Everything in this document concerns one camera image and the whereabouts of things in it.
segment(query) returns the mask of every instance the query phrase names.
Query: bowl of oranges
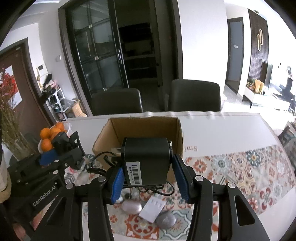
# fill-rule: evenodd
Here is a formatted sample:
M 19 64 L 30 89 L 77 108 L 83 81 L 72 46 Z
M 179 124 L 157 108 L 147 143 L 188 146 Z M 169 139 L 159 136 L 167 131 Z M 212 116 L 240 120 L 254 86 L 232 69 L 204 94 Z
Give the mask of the bowl of oranges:
M 67 121 L 58 122 L 51 128 L 43 128 L 40 131 L 40 142 L 38 144 L 38 151 L 40 153 L 47 152 L 53 149 L 52 140 L 59 134 L 61 131 L 65 132 L 68 137 L 73 134 L 71 130 L 71 124 Z

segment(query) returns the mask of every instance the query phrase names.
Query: open cardboard box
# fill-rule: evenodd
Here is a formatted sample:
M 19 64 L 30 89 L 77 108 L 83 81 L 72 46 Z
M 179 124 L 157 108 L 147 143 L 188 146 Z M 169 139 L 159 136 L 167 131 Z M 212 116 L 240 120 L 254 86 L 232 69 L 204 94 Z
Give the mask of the open cardboard box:
M 148 118 L 110 118 L 103 127 L 93 146 L 95 155 L 111 148 L 121 148 L 124 137 L 165 137 L 173 143 L 173 153 L 183 155 L 183 138 L 181 123 L 178 118 L 148 117 Z M 97 160 L 107 170 L 110 166 L 100 156 Z M 172 168 L 167 180 L 175 182 Z

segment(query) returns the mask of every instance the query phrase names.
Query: silver bolt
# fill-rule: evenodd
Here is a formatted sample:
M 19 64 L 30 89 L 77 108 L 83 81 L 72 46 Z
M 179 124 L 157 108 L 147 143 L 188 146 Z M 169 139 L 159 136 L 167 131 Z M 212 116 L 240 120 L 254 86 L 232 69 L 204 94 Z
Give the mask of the silver bolt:
M 67 189 L 71 189 L 71 188 L 73 188 L 74 187 L 74 184 L 73 183 L 68 183 L 68 184 L 66 184 L 66 188 Z
M 227 185 L 228 185 L 230 188 L 235 188 L 235 184 L 234 184 L 234 183 L 227 183 Z
M 104 177 L 104 176 L 98 177 L 99 182 L 104 182 L 105 180 L 106 180 L 106 177 Z
M 203 177 L 202 176 L 196 176 L 195 180 L 201 182 L 203 180 Z

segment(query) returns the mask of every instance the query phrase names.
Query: patterned tablecloth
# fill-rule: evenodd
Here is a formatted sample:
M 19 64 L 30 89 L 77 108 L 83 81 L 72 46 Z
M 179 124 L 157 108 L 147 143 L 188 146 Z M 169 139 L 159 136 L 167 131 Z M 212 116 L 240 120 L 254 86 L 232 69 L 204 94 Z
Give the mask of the patterned tablecloth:
M 295 185 L 296 179 L 286 154 L 280 146 L 268 146 L 256 150 L 248 150 L 223 155 L 188 157 L 186 165 L 192 166 L 196 174 L 200 174 L 213 183 L 236 183 L 245 195 L 257 215 L 275 205 Z M 86 167 L 75 181 L 76 185 L 89 183 L 97 177 L 88 174 Z M 157 195 L 166 201 L 164 210 L 170 210 L 176 217 L 176 224 L 170 229 L 160 229 L 155 223 L 149 223 L 138 215 L 125 214 L 121 204 L 108 205 L 108 213 L 112 232 L 128 237 L 153 240 L 185 240 L 190 227 L 193 205 L 188 205 L 181 198 L 176 183 L 172 196 Z M 170 193 L 172 188 L 167 185 L 163 192 Z M 136 188 L 123 189 L 122 194 L 131 193 L 132 198 L 147 202 L 151 196 L 140 193 Z M 218 203 L 214 202 L 212 237 L 218 232 Z M 87 204 L 83 206 L 83 222 L 87 222 Z

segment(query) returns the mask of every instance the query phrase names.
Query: orange fruit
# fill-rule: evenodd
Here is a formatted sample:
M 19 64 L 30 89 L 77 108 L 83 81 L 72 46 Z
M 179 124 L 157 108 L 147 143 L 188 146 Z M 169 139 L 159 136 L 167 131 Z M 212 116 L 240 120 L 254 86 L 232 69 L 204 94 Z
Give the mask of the orange fruit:
M 46 138 L 50 138 L 50 129 L 49 128 L 43 128 L 40 131 L 40 137 L 42 140 L 46 139 Z
M 64 124 L 63 124 L 62 122 L 58 122 L 58 123 L 56 123 L 56 124 L 55 124 L 55 127 L 56 127 L 56 128 L 59 128 L 60 130 L 65 129 L 65 126 L 64 126 Z
M 56 127 L 54 126 L 53 128 L 50 129 L 50 135 L 52 136 L 53 133 L 55 133 L 55 132 L 60 132 L 60 131 L 61 131 L 61 129 L 56 128 Z
M 42 140 L 41 150 L 46 152 L 46 151 L 50 151 L 51 149 L 52 149 L 52 143 L 50 142 L 50 139 L 46 138 Z
M 59 134 L 59 132 L 54 132 L 51 137 L 50 137 L 50 140 L 52 141 L 56 136 L 57 134 Z

